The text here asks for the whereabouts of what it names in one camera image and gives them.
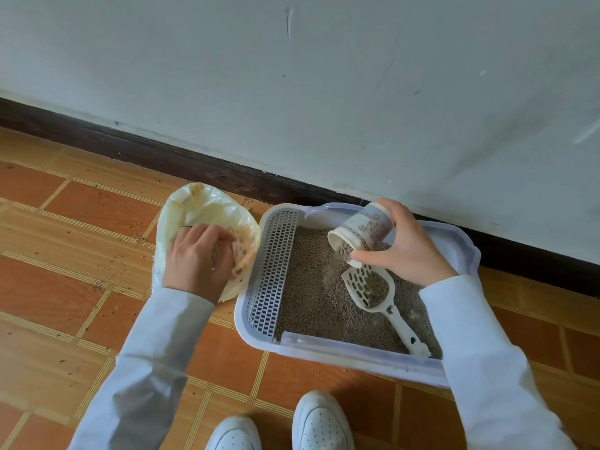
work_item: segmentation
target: baseboard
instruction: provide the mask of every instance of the baseboard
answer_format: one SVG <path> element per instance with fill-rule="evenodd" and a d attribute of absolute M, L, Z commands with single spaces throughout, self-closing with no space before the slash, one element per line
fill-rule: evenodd
<path fill-rule="evenodd" d="M 0 126 L 272 204 L 366 203 L 356 196 L 4 98 L 0 98 Z M 461 228 L 481 250 L 483 266 L 585 295 L 600 296 L 600 265 Z"/>

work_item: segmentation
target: shoe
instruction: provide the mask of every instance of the shoe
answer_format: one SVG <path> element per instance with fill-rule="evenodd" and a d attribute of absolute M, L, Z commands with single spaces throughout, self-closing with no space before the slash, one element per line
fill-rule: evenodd
<path fill-rule="evenodd" d="M 306 393 L 292 423 L 293 450 L 355 450 L 344 411 L 328 393 Z"/>
<path fill-rule="evenodd" d="M 232 415 L 218 424 L 205 450 L 262 450 L 259 431 L 250 418 Z"/>

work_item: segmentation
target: cat litter box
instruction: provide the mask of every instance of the cat litter box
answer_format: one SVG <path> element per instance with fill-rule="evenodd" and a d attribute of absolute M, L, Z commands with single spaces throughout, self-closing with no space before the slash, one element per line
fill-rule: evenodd
<path fill-rule="evenodd" d="M 280 355 L 449 388 L 439 360 L 358 346 L 348 342 L 284 332 L 274 337 L 296 227 L 330 229 L 359 211 L 358 205 L 320 207 L 280 204 L 260 220 L 262 240 L 250 277 L 235 306 L 235 326 L 253 348 Z M 443 256 L 461 275 L 477 278 L 481 253 L 462 230 L 442 222 L 419 221 Z M 395 228 L 384 242 L 393 244 Z"/>

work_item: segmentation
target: tile floor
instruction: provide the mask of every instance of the tile floor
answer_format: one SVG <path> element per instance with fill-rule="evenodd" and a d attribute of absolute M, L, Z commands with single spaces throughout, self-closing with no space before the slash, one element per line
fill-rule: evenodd
<path fill-rule="evenodd" d="M 161 204 L 186 180 L 0 129 L 0 450 L 63 450 L 149 295 Z M 255 218 L 267 204 L 234 196 Z M 481 268 L 544 399 L 600 448 L 600 300 Z M 452 393 L 245 345 L 235 300 L 215 310 L 162 449 L 203 449 L 233 413 L 291 448 L 296 401 L 332 392 L 358 448 L 464 449 Z"/>

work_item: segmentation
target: plastic grid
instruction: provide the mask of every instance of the plastic grid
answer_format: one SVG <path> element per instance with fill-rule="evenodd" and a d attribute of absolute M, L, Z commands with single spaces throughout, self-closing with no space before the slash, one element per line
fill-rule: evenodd
<path fill-rule="evenodd" d="M 297 221 L 297 210 L 281 209 L 271 215 L 252 269 L 246 318 L 261 340 L 273 340 Z"/>

